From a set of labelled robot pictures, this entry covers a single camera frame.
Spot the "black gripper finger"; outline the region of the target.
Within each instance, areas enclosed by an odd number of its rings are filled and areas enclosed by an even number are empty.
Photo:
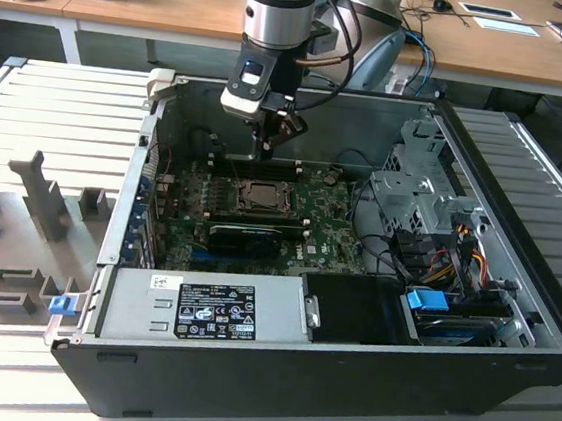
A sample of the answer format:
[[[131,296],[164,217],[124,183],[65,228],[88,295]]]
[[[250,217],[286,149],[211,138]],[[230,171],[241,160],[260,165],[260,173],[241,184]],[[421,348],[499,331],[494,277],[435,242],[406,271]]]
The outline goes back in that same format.
[[[289,140],[297,138],[301,134],[305,134],[309,130],[307,122],[303,117],[290,113],[280,120],[277,134],[272,138],[272,145],[278,147]]]
[[[273,158],[273,148],[270,143],[271,131],[274,129],[274,117],[271,113],[262,112],[252,128],[252,156],[255,162],[267,162]]]

